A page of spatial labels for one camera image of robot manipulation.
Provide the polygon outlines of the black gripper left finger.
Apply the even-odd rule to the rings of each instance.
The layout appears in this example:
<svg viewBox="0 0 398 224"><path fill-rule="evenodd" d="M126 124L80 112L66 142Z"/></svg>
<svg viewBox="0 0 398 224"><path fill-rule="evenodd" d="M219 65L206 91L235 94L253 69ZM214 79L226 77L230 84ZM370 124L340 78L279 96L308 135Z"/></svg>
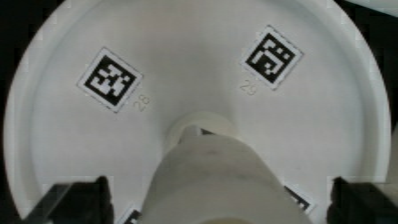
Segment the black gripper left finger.
<svg viewBox="0 0 398 224"><path fill-rule="evenodd" d="M57 183L23 219L23 224L112 224L109 179Z"/></svg>

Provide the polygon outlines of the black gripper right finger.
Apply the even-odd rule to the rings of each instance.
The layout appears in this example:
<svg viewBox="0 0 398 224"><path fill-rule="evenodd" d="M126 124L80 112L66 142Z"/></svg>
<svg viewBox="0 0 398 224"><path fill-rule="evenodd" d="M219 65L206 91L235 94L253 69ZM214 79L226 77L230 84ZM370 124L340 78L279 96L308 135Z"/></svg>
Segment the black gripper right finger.
<svg viewBox="0 0 398 224"><path fill-rule="evenodd" d="M398 206L370 182L334 179L327 224L398 224Z"/></svg>

